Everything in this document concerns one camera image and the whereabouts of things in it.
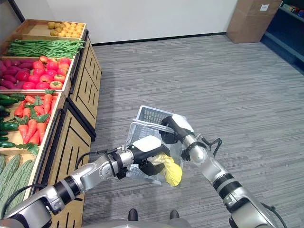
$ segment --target black cable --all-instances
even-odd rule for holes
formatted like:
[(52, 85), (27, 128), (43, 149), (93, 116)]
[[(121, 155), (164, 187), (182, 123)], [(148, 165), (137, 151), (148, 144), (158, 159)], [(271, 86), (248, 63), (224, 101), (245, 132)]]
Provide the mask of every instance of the black cable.
[(3, 219), (4, 215), (5, 215), (5, 212), (7, 210), (7, 208), (9, 207), (10, 203), (15, 199), (16, 196), (18, 196), (21, 192), (23, 192), (24, 190), (28, 189), (28, 188), (32, 188), (32, 187), (37, 187), (37, 188), (45, 188), (46, 185), (44, 184), (32, 184), (32, 185), (28, 185), (28, 186), (25, 186), (21, 189), (18, 189), (17, 191), (14, 192), (14, 194), (12, 194), (8, 200), (5, 202), (4, 206), (3, 206), (3, 210), (2, 210), (2, 213), (0, 215), (0, 219)]
[(264, 203), (262, 203), (262, 202), (261, 202), (261, 204), (262, 204), (265, 208), (267, 208), (268, 210), (272, 211), (272, 213), (274, 213), (275, 216), (277, 216), (277, 218), (280, 220), (280, 222), (282, 223), (283, 227), (284, 227), (284, 228), (287, 228), (286, 223), (284, 222), (284, 220), (282, 219), (282, 217), (277, 213), (276, 208), (275, 208), (274, 206), (271, 207), (271, 206), (268, 206), (267, 204), (264, 204)]

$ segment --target orange carrot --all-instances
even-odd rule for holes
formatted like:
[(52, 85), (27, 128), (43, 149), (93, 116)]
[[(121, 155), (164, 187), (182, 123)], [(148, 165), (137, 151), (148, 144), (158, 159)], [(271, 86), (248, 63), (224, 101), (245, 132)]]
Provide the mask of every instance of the orange carrot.
[(27, 116), (28, 118), (30, 118), (30, 109), (29, 108), (23, 109), (23, 116)]
[(28, 133), (29, 127), (28, 127), (27, 125), (19, 125), (18, 129), (19, 129), (20, 134), (21, 134), (21, 136), (22, 136), (23, 143), (25, 144), (25, 136), (26, 136), (27, 133)]
[(27, 144), (29, 142), (29, 140), (31, 139), (31, 137), (34, 135), (34, 133), (37, 130), (37, 122), (34, 119), (30, 119), (28, 122), (28, 133), (27, 135), (24, 137), (24, 143)]
[(14, 111), (14, 116), (17, 116), (17, 117), (20, 117), (20, 118), (23, 117), (23, 110), (24, 110), (24, 105), (25, 104), (26, 104), (26, 101), (22, 101), (20, 103), (20, 105), (18, 106), (18, 108), (16, 108), (15, 111)]
[(33, 104), (35, 102), (35, 98), (33, 98), (32, 96), (27, 95), (25, 97), (26, 102), (30, 102), (31, 104)]
[(31, 137), (31, 139), (29, 140), (30, 143), (33, 144), (39, 144), (39, 133), (38, 131), (36, 131), (33, 136)]
[(35, 106), (34, 107), (34, 110), (36, 111), (36, 113), (38, 115), (44, 115), (46, 112), (44, 111), (43, 107), (41, 106)]
[(45, 94), (44, 95), (43, 105), (44, 105), (44, 111), (46, 113), (50, 112), (52, 100), (53, 100), (53, 95), (52, 94)]
[(42, 143), (43, 136), (46, 132), (47, 124), (46, 123), (37, 123), (37, 132), (39, 133), (40, 143)]

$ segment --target red potato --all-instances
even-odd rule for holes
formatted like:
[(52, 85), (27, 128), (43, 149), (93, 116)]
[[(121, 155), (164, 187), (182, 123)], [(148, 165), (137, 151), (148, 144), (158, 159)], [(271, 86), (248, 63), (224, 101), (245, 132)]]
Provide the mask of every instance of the red potato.
[(2, 78), (4, 80), (10, 81), (12, 83), (16, 83), (17, 82), (17, 79), (14, 76), (12, 76), (12, 75), (3, 75)]
[(27, 69), (33, 69), (33, 64), (32, 63), (21, 63), (19, 66), (19, 68), (27, 68)]
[(25, 81), (17, 82), (17, 83), (14, 85), (14, 89), (22, 89), (24, 83), (25, 83)]
[(3, 61), (3, 63), (4, 63), (4, 65), (5, 65), (6, 67), (10, 67), (10, 66), (11, 66), (11, 60), (10, 60), (10, 59), (5, 59), (5, 60)]
[(7, 87), (8, 89), (13, 89), (14, 88), (14, 83), (6, 80), (0, 80), (0, 85)]

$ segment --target potato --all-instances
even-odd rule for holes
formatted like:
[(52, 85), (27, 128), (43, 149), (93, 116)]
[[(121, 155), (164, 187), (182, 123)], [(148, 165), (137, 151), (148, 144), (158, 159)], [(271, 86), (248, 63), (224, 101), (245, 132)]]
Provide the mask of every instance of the potato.
[(53, 30), (50, 32), (50, 35), (56, 37), (56, 36), (58, 36), (58, 32)]
[(58, 28), (58, 27), (60, 27), (60, 23), (55, 23), (55, 28)]
[(58, 27), (58, 28), (55, 29), (55, 31), (56, 31), (56, 32), (61, 32), (62, 29), (61, 29), (60, 27)]

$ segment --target wooden crate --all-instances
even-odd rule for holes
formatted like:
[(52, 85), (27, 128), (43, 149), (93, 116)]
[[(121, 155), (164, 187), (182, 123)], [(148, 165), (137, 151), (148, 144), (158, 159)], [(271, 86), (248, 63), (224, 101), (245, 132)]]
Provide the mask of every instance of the wooden crate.
[[(0, 60), (5, 60), (5, 59), (10, 59), (10, 60), (21, 60), (21, 59), (30, 59), (30, 60), (35, 60), (38, 61), (38, 57), (0, 57)], [(70, 64), (70, 68), (66, 74), (66, 80), (62, 86), (62, 89), (56, 89), (55, 92), (60, 93), (62, 92), (65, 97), (68, 97), (72, 82), (70, 79), (71, 76), (71, 71), (72, 68), (74, 67), (74, 65), (76, 65), (77, 62), (75, 61), (75, 57), (73, 57), (71, 59), (71, 64)], [(10, 94), (14, 94), (14, 93), (22, 93), (22, 94), (32, 94), (32, 93), (44, 93), (44, 89), (9, 89), (9, 90), (0, 90), (1, 94), (4, 93), (10, 93)]]
[(101, 67), (88, 39), (76, 76), (75, 89), (70, 95), (72, 102), (95, 128), (101, 80)]
[[(34, 163), (34, 167), (33, 167), (32, 173), (31, 173), (31, 176), (29, 178), (28, 185), (31, 185), (31, 184), (34, 183), (34, 179), (35, 179), (35, 176), (36, 176), (37, 169), (40, 166), (41, 158), (42, 158), (42, 156), (44, 156), (43, 155), (43, 151), (46, 151), (45, 149), (47, 149), (47, 147), (49, 146), (49, 145), (46, 145), (47, 139), (49, 137), (50, 138), (53, 137), (52, 135), (50, 135), (50, 129), (51, 129), (51, 125), (55, 124), (54, 123), (54, 121), (55, 121), (54, 120), (55, 112), (56, 112), (56, 110), (58, 110), (58, 109), (60, 109), (60, 108), (63, 107), (63, 104), (64, 104), (65, 99), (66, 99), (65, 96), (61, 92), (54, 93), (54, 94), (58, 95), (58, 98), (56, 100), (54, 110), (52, 112), (52, 115), (50, 117), (49, 123), (47, 125), (47, 129), (46, 129), (44, 138), (42, 140), (41, 145), (39, 146), (39, 152), (38, 152), (37, 156), (30, 154), (25, 149), (19, 149), (19, 148), (16, 148), (16, 147), (13, 147), (13, 148), (0, 148), (0, 154), (5, 155), (7, 157), (7, 159), (10, 159), (12, 156), (17, 155), (17, 154), (20, 154), (22, 156), (22, 158), (24, 158), (24, 161), (27, 161), (28, 159), (34, 159), (34, 158), (36, 158), (35, 159), (35, 163)], [(31, 93), (29, 95), (32, 95), (32, 96), (44, 95), (44, 93), (37, 92), (37, 93)], [(9, 107), (10, 110), (11, 110), (11, 112), (10, 112), (10, 116), (6, 117), (7, 119), (13, 118), (13, 116), (14, 116), (14, 110), (15, 110), (16, 107), (18, 107), (18, 105), (19, 105), (19, 103), (15, 103), (14, 105), (12, 105), (12, 106)], [(22, 140), (22, 137), (21, 137), (19, 131), (11, 131), (11, 132), (9, 132), (9, 134), (8, 134), (7, 137), (9, 138), (9, 141), (12, 142), (12, 143), (23, 144), (23, 140)], [(29, 197), (29, 194), (30, 194), (30, 189), (26, 190), (25, 198), (24, 199), (27, 199)]]
[(7, 53), (8, 46), (10, 42), (15, 39), (20, 40), (80, 40), (84, 36), (86, 30), (86, 24), (82, 29), (80, 38), (69, 38), (69, 37), (55, 37), (50, 35), (51, 29), (48, 29), (49, 20), (35, 20), (35, 19), (26, 19), (17, 29), (13, 32), (0, 46), (0, 56), (5, 56)]

